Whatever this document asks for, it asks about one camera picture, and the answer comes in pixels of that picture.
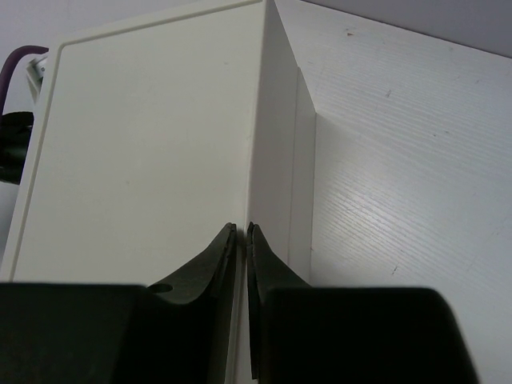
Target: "hole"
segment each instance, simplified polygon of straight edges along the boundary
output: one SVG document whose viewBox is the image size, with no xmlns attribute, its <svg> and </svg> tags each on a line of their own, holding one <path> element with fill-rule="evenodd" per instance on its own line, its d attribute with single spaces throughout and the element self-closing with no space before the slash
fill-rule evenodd
<svg viewBox="0 0 512 384">
<path fill-rule="evenodd" d="M 148 286 L 147 289 L 154 294 L 163 294 L 164 292 L 171 292 L 173 290 L 173 286 L 171 284 L 159 283 Z"/>
</svg>

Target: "wood grain texture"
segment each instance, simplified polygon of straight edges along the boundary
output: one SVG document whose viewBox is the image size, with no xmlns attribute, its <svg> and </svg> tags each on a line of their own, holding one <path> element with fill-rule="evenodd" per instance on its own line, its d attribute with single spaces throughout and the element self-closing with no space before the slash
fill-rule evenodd
<svg viewBox="0 0 512 384">
<path fill-rule="evenodd" d="M 311 279 L 430 286 L 512 382 L 512 61 L 278 0 L 318 112 Z"/>
</svg>

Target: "cable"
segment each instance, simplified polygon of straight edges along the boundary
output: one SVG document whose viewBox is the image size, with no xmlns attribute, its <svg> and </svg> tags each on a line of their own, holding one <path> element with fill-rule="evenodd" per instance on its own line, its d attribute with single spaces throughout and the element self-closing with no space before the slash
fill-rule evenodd
<svg viewBox="0 0 512 384">
<path fill-rule="evenodd" d="M 19 61 L 28 54 L 45 54 L 48 48 L 44 46 L 20 46 L 13 50 L 0 72 L 0 126 L 2 126 L 3 107 L 6 104 L 7 90 L 9 89 L 10 79 L 13 77 L 14 69 Z"/>
</svg>

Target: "white box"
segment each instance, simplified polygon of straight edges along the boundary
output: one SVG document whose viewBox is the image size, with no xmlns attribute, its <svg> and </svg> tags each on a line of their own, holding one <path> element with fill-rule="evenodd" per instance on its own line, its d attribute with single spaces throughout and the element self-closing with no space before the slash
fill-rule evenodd
<svg viewBox="0 0 512 384">
<path fill-rule="evenodd" d="M 148 285 L 250 221 L 309 278 L 315 112 L 272 0 L 80 32 L 46 73 L 2 280 Z"/>
</svg>

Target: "white wall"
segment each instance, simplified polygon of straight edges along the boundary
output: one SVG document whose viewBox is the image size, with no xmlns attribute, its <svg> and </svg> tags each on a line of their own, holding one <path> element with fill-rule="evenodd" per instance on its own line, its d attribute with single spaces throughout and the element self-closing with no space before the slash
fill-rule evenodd
<svg viewBox="0 0 512 384">
<path fill-rule="evenodd" d="M 307 0 L 512 58 L 510 0 Z"/>
<path fill-rule="evenodd" d="M 193 0 L 2 0 L 0 65 L 19 46 L 49 46 L 55 36 L 73 30 L 147 14 Z M 25 64 L 14 73 L 4 113 L 33 110 L 25 79 Z M 2 260 L 18 188 L 0 183 L 0 261 Z"/>
</svg>

